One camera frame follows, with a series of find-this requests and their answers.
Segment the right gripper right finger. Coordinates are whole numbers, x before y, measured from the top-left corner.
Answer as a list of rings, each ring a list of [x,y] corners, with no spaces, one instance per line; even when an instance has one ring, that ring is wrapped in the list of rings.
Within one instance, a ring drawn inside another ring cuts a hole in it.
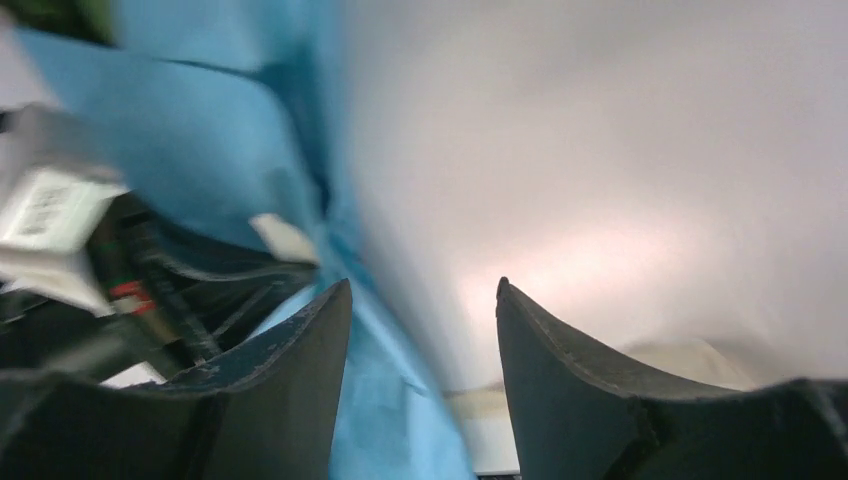
[[[735,391],[635,360],[507,279],[497,332],[526,479],[843,479],[847,385]]]

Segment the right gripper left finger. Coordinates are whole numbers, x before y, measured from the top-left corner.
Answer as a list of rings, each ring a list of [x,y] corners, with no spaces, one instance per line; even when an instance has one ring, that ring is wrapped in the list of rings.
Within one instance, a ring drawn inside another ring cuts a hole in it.
[[[5,479],[324,479],[352,323],[340,281],[163,384],[1,374]]]

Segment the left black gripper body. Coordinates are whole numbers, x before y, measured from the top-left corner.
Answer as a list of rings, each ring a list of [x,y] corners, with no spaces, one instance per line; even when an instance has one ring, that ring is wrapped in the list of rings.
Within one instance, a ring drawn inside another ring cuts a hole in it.
[[[169,379],[245,341],[317,269],[202,236],[131,194],[112,203],[85,253],[115,313],[3,293],[3,368],[104,381],[146,364]]]

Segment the blue wrapping paper sheet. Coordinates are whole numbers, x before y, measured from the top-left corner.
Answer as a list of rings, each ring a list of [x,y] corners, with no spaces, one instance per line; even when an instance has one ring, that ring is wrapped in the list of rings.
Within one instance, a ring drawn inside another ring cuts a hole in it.
[[[333,479],[470,479],[460,429],[361,260],[344,150],[338,1],[7,1],[58,100],[103,130],[131,185],[162,213],[244,246],[274,213],[313,243],[313,285],[352,287],[352,336]]]

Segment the cream lace ribbon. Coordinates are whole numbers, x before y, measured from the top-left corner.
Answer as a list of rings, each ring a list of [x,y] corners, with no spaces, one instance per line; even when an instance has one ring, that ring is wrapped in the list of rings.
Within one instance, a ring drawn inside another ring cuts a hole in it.
[[[315,249],[304,234],[270,213],[249,220],[271,253],[282,260],[314,260]],[[445,343],[423,342],[422,350],[437,372],[445,397],[462,419],[506,414],[505,387],[501,380],[472,389],[449,389],[451,373],[465,373],[475,357],[470,353],[451,353]],[[751,390],[755,382],[726,356],[703,341],[682,344],[648,345],[633,351],[635,359],[667,373],[732,390]]]

